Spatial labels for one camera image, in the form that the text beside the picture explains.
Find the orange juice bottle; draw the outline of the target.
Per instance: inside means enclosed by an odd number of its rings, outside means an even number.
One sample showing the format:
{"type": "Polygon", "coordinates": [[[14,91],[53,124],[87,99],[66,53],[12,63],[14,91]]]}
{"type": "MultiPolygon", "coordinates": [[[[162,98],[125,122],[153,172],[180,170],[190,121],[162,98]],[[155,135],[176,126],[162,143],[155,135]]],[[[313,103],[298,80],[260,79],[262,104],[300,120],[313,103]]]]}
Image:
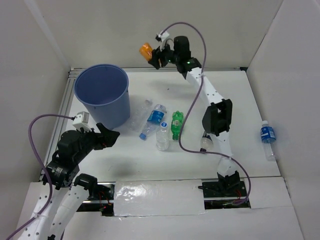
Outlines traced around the orange juice bottle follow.
{"type": "Polygon", "coordinates": [[[147,62],[152,59],[153,57],[152,52],[153,52],[153,49],[148,42],[144,43],[139,49],[139,53],[144,57],[144,59],[147,62]]]}

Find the clear unlabelled plastic bottle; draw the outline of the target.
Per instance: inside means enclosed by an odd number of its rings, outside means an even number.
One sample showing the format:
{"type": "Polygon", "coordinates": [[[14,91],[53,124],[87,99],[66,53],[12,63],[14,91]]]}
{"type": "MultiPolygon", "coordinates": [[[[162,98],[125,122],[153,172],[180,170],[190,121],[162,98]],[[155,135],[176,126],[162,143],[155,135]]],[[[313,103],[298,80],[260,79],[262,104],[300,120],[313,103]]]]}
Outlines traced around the clear unlabelled plastic bottle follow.
{"type": "Polygon", "coordinates": [[[132,116],[130,117],[130,130],[138,132],[141,129],[144,120],[147,118],[151,110],[152,105],[153,101],[151,99],[146,99],[138,105],[138,107],[135,109],[132,116]]]}

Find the green plastic bottle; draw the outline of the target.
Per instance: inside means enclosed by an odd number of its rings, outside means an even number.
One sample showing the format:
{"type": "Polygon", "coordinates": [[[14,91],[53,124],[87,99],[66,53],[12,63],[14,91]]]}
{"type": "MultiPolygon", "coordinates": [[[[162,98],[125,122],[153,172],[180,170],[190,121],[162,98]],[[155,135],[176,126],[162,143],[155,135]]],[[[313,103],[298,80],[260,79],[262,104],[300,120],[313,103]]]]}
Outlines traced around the green plastic bottle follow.
{"type": "Polygon", "coordinates": [[[184,122],[184,119],[185,119],[184,113],[181,111],[177,110],[172,114],[172,121],[171,121],[170,130],[172,132],[172,139],[174,141],[179,140],[181,127],[184,122]]]}

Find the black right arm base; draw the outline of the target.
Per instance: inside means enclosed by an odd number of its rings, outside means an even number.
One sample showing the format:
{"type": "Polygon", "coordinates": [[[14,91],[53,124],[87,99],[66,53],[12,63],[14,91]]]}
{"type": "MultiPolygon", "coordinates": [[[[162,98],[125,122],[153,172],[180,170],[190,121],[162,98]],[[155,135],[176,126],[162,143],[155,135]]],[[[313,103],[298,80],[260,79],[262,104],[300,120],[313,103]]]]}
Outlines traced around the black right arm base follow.
{"type": "Polygon", "coordinates": [[[198,189],[203,193],[204,208],[206,210],[217,209],[239,209],[250,208],[250,202],[247,200],[240,205],[234,205],[234,202],[241,202],[247,196],[247,189],[244,181],[229,190],[219,189],[218,181],[203,181],[198,189]]]}

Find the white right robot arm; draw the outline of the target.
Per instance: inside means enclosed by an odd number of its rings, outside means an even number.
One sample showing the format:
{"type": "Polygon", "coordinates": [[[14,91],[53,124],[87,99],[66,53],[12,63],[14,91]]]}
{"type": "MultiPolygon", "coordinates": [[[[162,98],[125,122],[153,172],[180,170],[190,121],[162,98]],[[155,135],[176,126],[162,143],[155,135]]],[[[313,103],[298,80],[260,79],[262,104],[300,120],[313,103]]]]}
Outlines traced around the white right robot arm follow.
{"type": "Polygon", "coordinates": [[[168,63],[176,66],[177,71],[191,85],[198,89],[196,97],[201,97],[206,110],[202,118],[204,132],[218,141],[220,160],[217,167],[217,187],[213,190],[223,196],[230,196],[240,183],[240,174],[236,163],[232,159],[229,141],[232,122],[233,103],[217,92],[204,73],[204,65],[192,57],[190,43],[186,36],[177,36],[173,39],[173,49],[168,44],[169,35],[158,35],[155,39],[160,46],[147,51],[148,63],[159,68],[168,63]]]}

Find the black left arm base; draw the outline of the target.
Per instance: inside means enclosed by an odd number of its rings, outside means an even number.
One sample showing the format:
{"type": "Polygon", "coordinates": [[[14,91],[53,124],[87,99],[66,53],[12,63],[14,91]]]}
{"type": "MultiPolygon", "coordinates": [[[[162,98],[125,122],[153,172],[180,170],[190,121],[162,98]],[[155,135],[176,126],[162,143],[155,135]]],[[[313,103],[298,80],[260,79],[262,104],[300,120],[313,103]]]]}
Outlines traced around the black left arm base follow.
{"type": "Polygon", "coordinates": [[[97,190],[94,190],[93,196],[90,196],[82,202],[77,209],[79,213],[95,212],[103,217],[114,216],[114,182],[99,182],[97,190]]]}

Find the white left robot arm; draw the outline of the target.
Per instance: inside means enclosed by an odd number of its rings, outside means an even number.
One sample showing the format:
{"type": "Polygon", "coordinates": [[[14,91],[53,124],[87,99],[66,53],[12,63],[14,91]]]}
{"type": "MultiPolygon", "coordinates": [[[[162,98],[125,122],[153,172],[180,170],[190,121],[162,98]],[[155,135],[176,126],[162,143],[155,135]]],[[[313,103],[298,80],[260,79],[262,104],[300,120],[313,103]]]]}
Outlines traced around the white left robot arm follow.
{"type": "Polygon", "coordinates": [[[98,132],[84,124],[64,132],[57,150],[46,166],[40,194],[29,223],[22,228],[21,240],[59,240],[66,226],[85,200],[110,200],[109,187],[80,173],[80,162],[92,151],[111,148],[120,133],[97,123],[98,132]]]}

